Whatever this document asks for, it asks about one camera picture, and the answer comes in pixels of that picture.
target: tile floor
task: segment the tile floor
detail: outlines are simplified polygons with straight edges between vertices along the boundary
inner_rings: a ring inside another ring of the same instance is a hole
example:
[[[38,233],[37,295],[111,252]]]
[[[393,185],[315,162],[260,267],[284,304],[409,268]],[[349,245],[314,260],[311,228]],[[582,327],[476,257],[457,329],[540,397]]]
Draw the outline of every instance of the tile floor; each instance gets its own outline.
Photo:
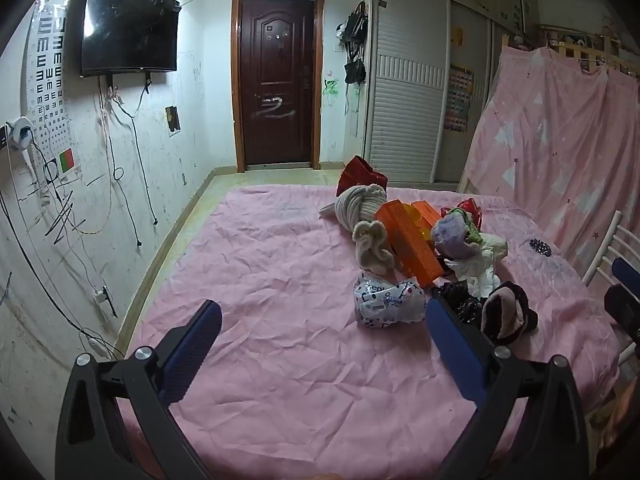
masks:
[[[342,170],[258,170],[215,176],[193,208],[184,227],[171,246],[167,258],[164,260],[154,284],[151,286],[138,322],[143,319],[160,286],[171,275],[175,263],[182,257],[191,240],[195,238],[204,222],[207,221],[207,218],[231,189],[266,184],[305,184],[307,186],[337,187],[341,173]]]

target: blue gripper pad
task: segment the blue gripper pad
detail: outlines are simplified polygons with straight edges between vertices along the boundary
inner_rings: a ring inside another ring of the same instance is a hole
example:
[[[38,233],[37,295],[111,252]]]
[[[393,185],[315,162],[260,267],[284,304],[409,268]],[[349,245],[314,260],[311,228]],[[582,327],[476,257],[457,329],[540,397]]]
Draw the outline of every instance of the blue gripper pad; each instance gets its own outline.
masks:
[[[222,309],[217,303],[207,301],[196,316],[162,367],[158,397],[165,406],[184,398],[222,330]]]
[[[626,260],[616,258],[611,265],[611,272],[628,288],[636,298],[640,299],[640,274]]]
[[[480,407],[486,399],[486,369],[476,352],[436,299],[426,309],[427,329],[460,394]]]

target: red bag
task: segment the red bag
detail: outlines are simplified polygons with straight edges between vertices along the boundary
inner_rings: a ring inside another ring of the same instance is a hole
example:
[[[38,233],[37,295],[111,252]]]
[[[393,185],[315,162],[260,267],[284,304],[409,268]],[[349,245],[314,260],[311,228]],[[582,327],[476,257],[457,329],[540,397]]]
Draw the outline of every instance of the red bag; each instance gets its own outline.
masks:
[[[340,176],[340,182],[338,182],[338,193],[336,196],[340,196],[353,186],[370,186],[371,184],[378,184],[386,190],[386,184],[388,178],[382,173],[375,171],[369,163],[360,156],[354,156],[347,167],[344,168],[342,175]]]
[[[471,219],[478,230],[482,228],[482,210],[478,207],[478,204],[476,204],[476,201],[473,198],[460,202],[457,207],[471,215]],[[440,215],[444,218],[452,209],[452,207],[443,207],[440,210]]]

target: white metal chair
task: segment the white metal chair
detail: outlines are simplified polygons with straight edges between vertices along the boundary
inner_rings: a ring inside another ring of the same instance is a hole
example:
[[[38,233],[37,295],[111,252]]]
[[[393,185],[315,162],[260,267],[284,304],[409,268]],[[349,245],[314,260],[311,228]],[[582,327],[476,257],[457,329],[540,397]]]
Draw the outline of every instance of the white metal chair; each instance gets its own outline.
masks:
[[[602,264],[607,264],[608,266],[611,266],[611,264],[613,263],[613,261],[611,259],[607,258],[607,255],[609,253],[612,254],[613,256],[615,256],[616,258],[622,258],[629,265],[631,265],[633,267],[633,265],[631,264],[631,262],[629,261],[627,256],[623,256],[616,248],[611,247],[611,245],[614,242],[617,242],[617,243],[620,244],[620,250],[621,251],[626,250],[626,253],[629,254],[630,256],[634,257],[636,262],[640,262],[640,254],[638,254],[638,252],[636,250],[634,250],[627,242],[622,240],[620,238],[620,236],[618,236],[618,235],[619,234],[626,235],[627,237],[631,238],[630,241],[635,242],[636,244],[638,244],[639,247],[640,247],[640,238],[638,238],[631,231],[628,231],[627,229],[623,228],[620,225],[621,221],[622,221],[622,213],[620,211],[616,211],[614,213],[614,215],[613,215],[613,220],[611,221],[611,224],[609,225],[609,229],[607,230],[607,234],[605,235],[604,239],[602,240],[602,243],[600,245],[600,248],[598,249],[598,252],[596,253],[593,261],[591,262],[591,265],[589,266],[589,269],[587,270],[587,273],[584,275],[584,277],[582,279],[582,282],[584,283],[585,286],[588,286],[591,283],[591,280],[593,280],[594,276],[596,275],[596,272],[599,273],[611,285],[617,285],[618,284],[618,282],[614,278],[609,276],[601,268]],[[635,297],[635,295],[633,295],[633,293],[628,288],[626,288],[626,290],[632,296]],[[629,346],[627,346],[627,348],[625,348],[620,353],[620,357],[618,359],[618,365],[622,365],[623,363],[628,361],[628,359],[634,354],[635,350],[636,350],[636,343],[631,343]]]

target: tv screen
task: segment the tv screen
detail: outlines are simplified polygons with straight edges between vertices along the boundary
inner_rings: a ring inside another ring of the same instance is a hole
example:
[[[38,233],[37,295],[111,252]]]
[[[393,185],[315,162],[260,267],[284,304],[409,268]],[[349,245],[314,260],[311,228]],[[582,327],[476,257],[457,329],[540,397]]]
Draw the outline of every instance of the tv screen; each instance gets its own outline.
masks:
[[[87,0],[81,76],[177,70],[176,0]]]

